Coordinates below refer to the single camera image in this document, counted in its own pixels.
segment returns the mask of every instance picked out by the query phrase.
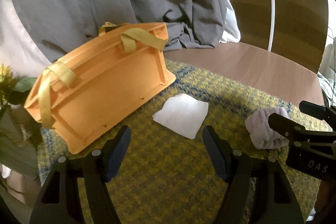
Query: wooden table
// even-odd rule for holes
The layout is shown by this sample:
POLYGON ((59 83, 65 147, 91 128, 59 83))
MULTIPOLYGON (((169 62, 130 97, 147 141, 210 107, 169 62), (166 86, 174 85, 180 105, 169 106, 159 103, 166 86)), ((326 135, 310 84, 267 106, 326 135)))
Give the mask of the wooden table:
POLYGON ((216 49, 166 52, 166 59, 188 63, 241 82, 296 106, 302 100, 323 105, 317 75, 305 67, 264 49, 239 43, 216 49))

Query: crumpled lavender cloth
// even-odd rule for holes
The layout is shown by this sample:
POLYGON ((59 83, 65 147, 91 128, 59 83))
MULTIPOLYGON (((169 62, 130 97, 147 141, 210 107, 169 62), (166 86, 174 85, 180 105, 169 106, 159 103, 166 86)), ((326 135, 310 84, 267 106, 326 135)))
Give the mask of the crumpled lavender cloth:
POLYGON ((258 149, 277 149, 288 145, 289 140, 271 129, 268 125, 268 117, 272 113, 280 114, 289 118, 285 108, 266 108, 255 111, 248 116, 245 126, 253 145, 258 149))

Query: white paper piece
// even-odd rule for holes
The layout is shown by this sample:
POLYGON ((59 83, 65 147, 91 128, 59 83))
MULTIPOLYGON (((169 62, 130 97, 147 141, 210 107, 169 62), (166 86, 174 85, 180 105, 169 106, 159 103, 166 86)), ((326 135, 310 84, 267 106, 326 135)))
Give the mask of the white paper piece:
POLYGON ((186 138, 194 139, 208 114, 209 104, 187 94, 169 98, 153 120, 186 138))

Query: textured carpet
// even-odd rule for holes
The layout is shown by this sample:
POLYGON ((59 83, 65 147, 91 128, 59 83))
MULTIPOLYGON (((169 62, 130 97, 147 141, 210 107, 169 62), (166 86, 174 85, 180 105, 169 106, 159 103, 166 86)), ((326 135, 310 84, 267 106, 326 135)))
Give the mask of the textured carpet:
MULTIPOLYGON (((233 149, 252 157, 275 156, 282 164, 307 219, 318 192, 319 180, 288 168, 284 163, 288 148, 257 150, 245 128, 245 119, 259 108, 284 107, 291 119, 308 130, 327 131, 319 120, 300 113, 298 108, 260 90, 226 79, 207 70, 166 61, 176 81, 148 103, 125 118, 78 155, 83 157, 114 138, 122 124, 131 128, 131 143, 118 176, 107 184, 112 202, 122 223, 212 223, 222 202, 227 184, 215 174, 202 142, 201 131, 212 125, 233 149), (174 95, 186 93, 209 102, 209 112, 196 139, 189 140, 160 124, 152 115, 174 95)), ((63 140, 51 130, 43 130, 44 145, 39 146, 39 171, 44 181, 51 163, 68 155, 63 140)), ((86 223, 92 223, 84 182, 79 180, 86 223)), ((248 223, 252 195, 242 223, 248 223)))

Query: thin black wire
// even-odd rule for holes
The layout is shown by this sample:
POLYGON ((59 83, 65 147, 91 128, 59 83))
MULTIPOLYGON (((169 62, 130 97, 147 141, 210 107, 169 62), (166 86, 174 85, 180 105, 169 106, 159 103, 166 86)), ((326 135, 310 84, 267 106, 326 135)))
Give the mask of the thin black wire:
POLYGON ((333 48, 334 48, 334 68, 333 68, 333 71, 334 71, 334 85, 333 85, 333 95, 332 95, 332 98, 331 98, 331 104, 334 105, 334 91, 335 91, 335 75, 336 75, 336 58, 335 58, 335 37, 334 37, 334 34, 333 34, 333 30, 328 26, 328 28, 331 30, 331 35, 333 36, 333 48))

